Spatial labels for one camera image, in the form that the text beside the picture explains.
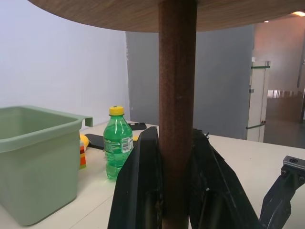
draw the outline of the ceiling light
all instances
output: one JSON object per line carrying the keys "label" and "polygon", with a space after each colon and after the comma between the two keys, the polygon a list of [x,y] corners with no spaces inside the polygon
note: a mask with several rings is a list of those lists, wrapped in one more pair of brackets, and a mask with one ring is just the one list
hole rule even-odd
{"label": "ceiling light", "polygon": [[300,16],[300,17],[304,17],[305,16],[305,13],[302,12],[302,11],[293,12],[292,14]]}

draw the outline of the green plastic bin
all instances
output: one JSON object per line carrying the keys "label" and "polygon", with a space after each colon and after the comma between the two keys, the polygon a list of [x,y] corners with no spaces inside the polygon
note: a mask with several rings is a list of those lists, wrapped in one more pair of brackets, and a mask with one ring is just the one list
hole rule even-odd
{"label": "green plastic bin", "polygon": [[82,121],[33,106],[0,108],[0,203],[23,226],[77,195]]}

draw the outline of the black object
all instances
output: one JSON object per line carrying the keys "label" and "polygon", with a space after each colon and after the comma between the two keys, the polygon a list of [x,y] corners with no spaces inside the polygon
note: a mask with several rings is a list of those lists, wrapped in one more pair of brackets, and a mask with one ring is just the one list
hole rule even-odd
{"label": "black object", "polygon": [[147,126],[145,123],[128,123],[132,130],[146,130]]}
{"label": "black object", "polygon": [[281,175],[264,198],[260,221],[264,229],[281,229],[291,215],[290,201],[305,183],[305,161],[286,156]]}
{"label": "black object", "polygon": [[192,229],[262,229],[235,172],[193,130],[190,221]]}
{"label": "black object", "polygon": [[161,228],[162,170],[156,127],[140,134],[117,177],[108,229]]}
{"label": "black object", "polygon": [[[257,218],[235,172],[200,130],[193,131],[189,215],[192,229],[282,229],[305,183],[305,161],[287,156]],[[166,214],[156,127],[143,131],[118,175],[108,229],[161,229]]]}
{"label": "black object", "polygon": [[99,135],[93,134],[86,134],[85,135],[89,140],[88,147],[95,148],[95,149],[104,149],[104,137]]}

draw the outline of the white table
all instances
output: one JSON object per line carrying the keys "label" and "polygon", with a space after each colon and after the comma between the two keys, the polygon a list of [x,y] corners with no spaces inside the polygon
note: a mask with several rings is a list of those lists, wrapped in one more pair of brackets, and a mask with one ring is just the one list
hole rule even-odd
{"label": "white table", "polygon": [[[84,130],[102,135],[105,124]],[[277,177],[286,155],[305,158],[305,149],[210,136],[214,148],[239,177],[254,210],[259,216],[262,201]],[[79,171],[79,192],[75,201],[28,229],[106,229],[115,183],[107,179],[106,159],[101,150],[88,148],[87,168]],[[292,215],[285,229],[305,228],[305,186],[292,200]],[[0,206],[0,229],[20,229]]]}

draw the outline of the yellow bottle cap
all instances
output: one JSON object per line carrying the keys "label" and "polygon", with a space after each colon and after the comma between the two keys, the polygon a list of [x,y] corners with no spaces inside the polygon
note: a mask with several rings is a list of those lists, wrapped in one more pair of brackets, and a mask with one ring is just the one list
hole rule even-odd
{"label": "yellow bottle cap", "polygon": [[119,116],[124,114],[124,107],[122,106],[111,106],[109,108],[109,115]]}

